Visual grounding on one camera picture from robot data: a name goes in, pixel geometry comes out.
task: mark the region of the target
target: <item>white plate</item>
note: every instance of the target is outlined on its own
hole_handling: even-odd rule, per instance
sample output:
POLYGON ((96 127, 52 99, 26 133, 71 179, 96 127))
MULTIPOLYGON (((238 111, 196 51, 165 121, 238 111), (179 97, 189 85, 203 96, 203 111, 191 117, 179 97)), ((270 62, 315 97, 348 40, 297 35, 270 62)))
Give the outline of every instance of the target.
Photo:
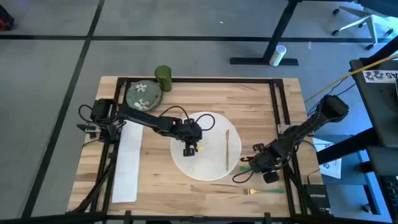
MULTIPOLYGON (((203 149, 199 149, 194 156, 184 157, 182 152, 185 143, 172 139, 170 150, 175 165, 185 175, 195 180, 212 181, 227 176, 235 168, 241 156, 242 143, 235 127, 222 115, 199 112, 189 117, 196 120, 207 113, 214 116, 216 123, 211 130, 202 132, 202 140, 198 142, 198 146, 203 149), (226 130, 229 130, 228 170, 226 168, 226 130)), ((203 116, 198 124, 202 129, 207 129, 213 124, 213 119, 210 116, 203 116)))

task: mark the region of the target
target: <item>black floor stripe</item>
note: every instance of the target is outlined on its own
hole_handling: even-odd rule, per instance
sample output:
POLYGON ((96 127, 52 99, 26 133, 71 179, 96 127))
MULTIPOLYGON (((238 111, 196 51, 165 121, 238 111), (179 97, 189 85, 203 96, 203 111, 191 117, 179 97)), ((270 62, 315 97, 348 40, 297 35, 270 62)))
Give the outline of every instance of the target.
MULTIPOLYGON (((230 42, 269 42, 271 37, 220 37, 220 36, 120 36, 94 35, 95 27, 90 27, 84 35, 0 35, 0 40, 163 40, 163 41, 230 41, 230 42)), ((390 38, 379 38, 379 43, 388 43, 390 38)), ((333 38, 333 37, 283 37, 280 42, 314 43, 371 43, 371 38, 333 38)))
POLYGON ((29 218, 32 215, 33 209, 34 209, 36 201, 37 201, 37 197, 39 196, 40 189, 41 189, 43 181, 45 179, 45 173, 47 172, 47 169, 49 168, 52 154, 53 154, 55 146, 57 144, 58 137, 61 133, 63 122, 65 120, 70 102, 72 100, 73 92, 75 91, 76 84, 79 79, 81 69, 83 68, 83 64, 86 59, 88 49, 90 47, 91 37, 92 37, 95 27, 98 23, 98 19, 100 18, 100 14, 101 14, 104 2, 105 2, 105 0, 100 0, 98 3, 97 10, 95 12, 93 21, 91 23, 90 29, 87 34, 87 39, 85 40, 83 48, 80 52, 79 59, 76 63, 75 70, 73 71, 72 78, 68 85, 68 90, 67 90, 65 97, 62 101, 62 106, 61 106, 60 112, 57 116, 55 126, 51 133, 49 143, 47 144, 47 148, 44 152, 42 162, 40 163, 39 170, 37 172, 33 186, 30 190, 28 199, 26 201, 24 211, 22 212, 22 218, 29 218))

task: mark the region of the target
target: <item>yellow cable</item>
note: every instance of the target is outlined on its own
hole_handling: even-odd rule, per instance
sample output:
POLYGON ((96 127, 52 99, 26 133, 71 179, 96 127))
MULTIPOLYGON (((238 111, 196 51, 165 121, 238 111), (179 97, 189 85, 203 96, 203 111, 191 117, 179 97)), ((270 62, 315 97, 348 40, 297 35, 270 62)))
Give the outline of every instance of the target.
POLYGON ((332 87, 334 84, 336 84, 338 81, 341 81, 341 80, 344 79, 344 78, 347 78, 347 77, 349 77, 349 76, 355 75, 355 74, 357 74, 358 72, 362 72, 363 70, 366 70, 366 69, 371 68, 371 67, 373 67, 373 66, 375 66, 375 65, 378 65, 378 64, 380 64, 380 63, 386 62, 386 61, 388 61, 388 60, 392 60, 392 59, 397 58, 397 57, 398 57, 398 54, 391 55, 390 57, 386 57, 386 58, 381 59, 381 60, 379 60, 379 61, 377 61, 377 62, 374 62, 374 63, 372 63, 372 64, 370 64, 370 65, 367 65, 367 66, 362 67, 362 68, 360 68, 360 69, 357 69, 357 70, 355 70, 355 71, 353 71, 353 72, 350 72, 349 74, 347 74, 347 75, 345 75, 345 76, 342 76, 341 78, 339 78, 339 79, 337 79, 336 81, 332 82, 332 83, 329 84, 328 86, 324 87, 324 89, 322 89, 322 90, 319 91, 318 93, 314 94, 314 95, 311 96, 309 99, 305 100, 304 103, 306 103, 306 102, 312 100, 314 97, 318 96, 321 92, 323 92, 323 91, 329 89, 329 88, 332 87))

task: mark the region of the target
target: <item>fork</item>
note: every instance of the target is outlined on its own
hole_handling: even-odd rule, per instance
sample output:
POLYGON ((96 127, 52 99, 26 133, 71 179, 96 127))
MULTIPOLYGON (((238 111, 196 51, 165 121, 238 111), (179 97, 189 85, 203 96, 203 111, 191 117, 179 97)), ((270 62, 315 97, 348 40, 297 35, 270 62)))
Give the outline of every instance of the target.
POLYGON ((272 189, 272 190, 254 190, 254 189, 243 189, 244 195, 252 195, 256 193, 278 193, 282 194, 285 191, 283 189, 272 189))

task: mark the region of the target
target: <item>wooden tabletop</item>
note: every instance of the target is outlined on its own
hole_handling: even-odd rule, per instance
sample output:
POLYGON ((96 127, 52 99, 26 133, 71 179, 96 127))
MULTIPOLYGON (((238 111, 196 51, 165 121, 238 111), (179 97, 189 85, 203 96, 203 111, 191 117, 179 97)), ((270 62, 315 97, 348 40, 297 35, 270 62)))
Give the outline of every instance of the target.
MULTIPOLYGON (((117 79, 102 77, 96 98, 113 98, 117 79)), ((299 80, 285 78, 283 81, 291 122, 301 124, 307 116, 299 80)), ((165 93, 161 104, 151 114, 159 115, 172 105, 182 106, 188 114, 200 111, 221 114, 237 129, 242 141, 242 156, 254 155, 253 144, 267 144, 277 137, 267 83, 173 83, 172 88, 170 93, 165 93)), ((279 91, 276 92, 280 105, 279 91)), ((281 106, 279 111, 283 123, 281 106)), ((176 109, 170 110, 167 116, 182 118, 183 114, 176 109)), ((83 148, 68 210, 77 207, 94 186, 101 152, 100 142, 83 148)), ((305 142, 300 146, 297 156, 302 181, 306 183, 307 174, 318 169, 317 156, 311 145, 305 142)), ((131 210, 132 215, 263 217, 264 212, 269 212, 272 217, 289 217, 286 193, 243 195, 243 189, 248 188, 285 189, 283 173, 279 172, 280 181, 272 184, 266 184, 261 174, 254 174, 245 184, 235 184, 232 176, 240 173, 240 167, 247 165, 247 162, 239 162, 230 175, 220 180, 204 182, 191 179, 174 164, 170 154, 170 138, 162 137, 145 127, 137 201, 110 203, 108 214, 124 215, 125 210, 131 210)), ((322 184, 319 172, 312 174, 310 180, 312 184, 322 184)), ((296 211, 299 212, 297 191, 295 187, 292 190, 296 211)), ((101 209, 102 200, 103 196, 99 198, 98 210, 101 209)))

